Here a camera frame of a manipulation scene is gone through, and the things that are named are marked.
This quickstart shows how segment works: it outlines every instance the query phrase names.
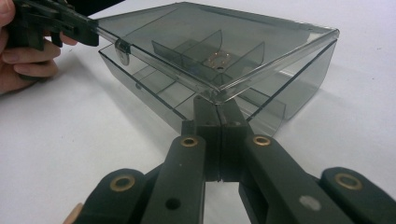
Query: metal clip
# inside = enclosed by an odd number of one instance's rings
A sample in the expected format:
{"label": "metal clip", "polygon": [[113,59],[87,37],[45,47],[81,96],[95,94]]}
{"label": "metal clip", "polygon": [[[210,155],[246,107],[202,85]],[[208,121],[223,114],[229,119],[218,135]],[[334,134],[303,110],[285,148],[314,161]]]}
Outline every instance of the metal clip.
{"label": "metal clip", "polygon": [[121,63],[127,66],[129,64],[129,54],[130,54],[129,44],[122,39],[118,39],[115,43],[115,47]]}

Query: transparent plastic box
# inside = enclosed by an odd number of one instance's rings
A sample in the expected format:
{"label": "transparent plastic box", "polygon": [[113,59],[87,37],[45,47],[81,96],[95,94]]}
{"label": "transparent plastic box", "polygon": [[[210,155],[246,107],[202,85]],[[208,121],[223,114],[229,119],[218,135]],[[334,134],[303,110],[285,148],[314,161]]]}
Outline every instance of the transparent plastic box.
{"label": "transparent plastic box", "polygon": [[112,74],[177,131],[192,99],[235,99],[255,132],[273,135],[318,90],[339,31],[230,9],[176,3],[98,20]]}

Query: white surface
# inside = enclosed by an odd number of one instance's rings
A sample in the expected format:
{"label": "white surface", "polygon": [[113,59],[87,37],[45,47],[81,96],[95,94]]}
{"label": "white surface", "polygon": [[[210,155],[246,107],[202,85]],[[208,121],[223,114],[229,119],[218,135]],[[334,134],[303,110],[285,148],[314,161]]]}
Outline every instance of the white surface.
{"label": "white surface", "polygon": [[[127,0],[95,17],[170,3]],[[312,175],[344,166],[396,198],[395,1],[200,3],[338,28],[323,85],[275,138]],[[110,74],[97,53],[107,44],[64,47],[59,76],[0,97],[0,223],[62,223],[108,173],[163,162],[177,134]],[[205,223],[248,223],[236,185],[207,184]]]}

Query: hand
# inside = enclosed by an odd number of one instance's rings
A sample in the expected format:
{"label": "hand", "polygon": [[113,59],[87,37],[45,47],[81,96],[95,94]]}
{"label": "hand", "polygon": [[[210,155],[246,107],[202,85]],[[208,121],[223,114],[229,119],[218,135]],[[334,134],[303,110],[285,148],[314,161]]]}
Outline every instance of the hand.
{"label": "hand", "polygon": [[[52,77],[58,72],[53,59],[61,54],[61,50],[48,40],[45,40],[43,51],[32,48],[6,49],[8,33],[4,26],[14,16],[15,6],[12,0],[0,0],[0,93],[19,90],[35,83],[21,79],[19,74]],[[77,44],[77,41],[64,35],[61,35],[61,39],[67,45]]]}

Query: black plastic part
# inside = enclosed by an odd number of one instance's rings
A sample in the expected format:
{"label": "black plastic part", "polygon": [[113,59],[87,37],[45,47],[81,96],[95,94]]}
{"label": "black plastic part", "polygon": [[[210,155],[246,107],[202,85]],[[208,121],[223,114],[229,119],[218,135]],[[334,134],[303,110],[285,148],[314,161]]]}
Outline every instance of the black plastic part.
{"label": "black plastic part", "polygon": [[206,140],[205,177],[206,181],[220,181],[220,137],[221,124],[216,106],[201,96],[196,96],[194,104],[194,133]]}
{"label": "black plastic part", "polygon": [[182,135],[169,149],[141,223],[202,223],[204,192],[205,140]]}
{"label": "black plastic part", "polygon": [[[58,35],[63,32],[85,45],[99,44],[99,35],[93,30],[96,21],[78,14],[70,5],[50,0],[14,0],[14,4],[16,15],[7,27],[10,48],[31,47],[43,50],[44,30]],[[58,37],[54,41],[59,45]]]}
{"label": "black plastic part", "polygon": [[194,120],[183,120],[181,122],[181,135],[195,134]]}
{"label": "black plastic part", "polygon": [[253,176],[247,170],[243,171],[238,191],[250,223],[265,223],[269,206],[268,202],[260,192],[260,188],[254,181]]}
{"label": "black plastic part", "polygon": [[[260,145],[263,138],[270,144]],[[248,136],[244,159],[269,204],[265,223],[353,223],[275,139]]]}
{"label": "black plastic part", "polygon": [[59,33],[50,33],[50,39],[52,41],[52,44],[58,46],[59,48],[61,48],[64,43],[61,40],[61,35]]}
{"label": "black plastic part", "polygon": [[251,131],[235,100],[217,105],[221,122],[220,176],[225,182],[241,178],[241,150]]}
{"label": "black plastic part", "polygon": [[123,0],[67,0],[75,7],[76,12],[84,16],[90,16],[93,13],[112,7]]}
{"label": "black plastic part", "polygon": [[346,168],[327,169],[320,185],[356,223],[396,223],[396,202],[363,175]]}
{"label": "black plastic part", "polygon": [[[124,176],[133,177],[134,183],[129,189],[125,186],[132,184],[131,179]],[[74,224],[138,223],[134,220],[141,216],[139,202],[145,185],[145,177],[136,170],[122,169],[105,176],[88,197]]]}

